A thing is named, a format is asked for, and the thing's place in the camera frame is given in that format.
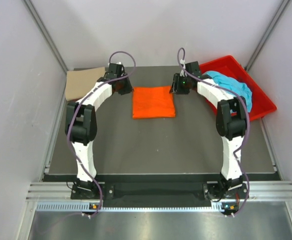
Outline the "orange t shirt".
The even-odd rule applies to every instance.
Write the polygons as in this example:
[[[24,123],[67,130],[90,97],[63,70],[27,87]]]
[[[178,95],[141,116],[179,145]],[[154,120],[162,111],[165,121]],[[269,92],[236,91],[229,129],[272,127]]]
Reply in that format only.
[[[135,87],[132,95],[132,117],[138,119],[174,118],[173,95],[169,86]]]

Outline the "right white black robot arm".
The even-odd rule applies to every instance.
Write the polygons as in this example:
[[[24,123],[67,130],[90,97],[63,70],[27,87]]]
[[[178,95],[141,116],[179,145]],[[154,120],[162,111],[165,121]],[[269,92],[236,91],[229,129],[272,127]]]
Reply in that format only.
[[[223,165],[217,186],[208,187],[207,197],[212,200],[232,197],[243,187],[240,168],[241,150],[247,129],[247,116],[241,100],[222,89],[211,78],[203,81],[176,73],[170,89],[171,94],[187,95],[195,90],[217,109],[216,129],[223,143]]]

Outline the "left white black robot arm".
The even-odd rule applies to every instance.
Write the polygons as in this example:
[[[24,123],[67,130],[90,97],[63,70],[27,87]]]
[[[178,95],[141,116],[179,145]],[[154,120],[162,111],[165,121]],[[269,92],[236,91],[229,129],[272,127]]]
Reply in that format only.
[[[83,98],[67,104],[65,133],[77,163],[72,199],[88,200],[100,197],[101,188],[95,180],[97,171],[92,149],[97,134],[96,111],[113,93],[125,95],[132,91],[127,73],[121,73],[119,76],[106,73]]]

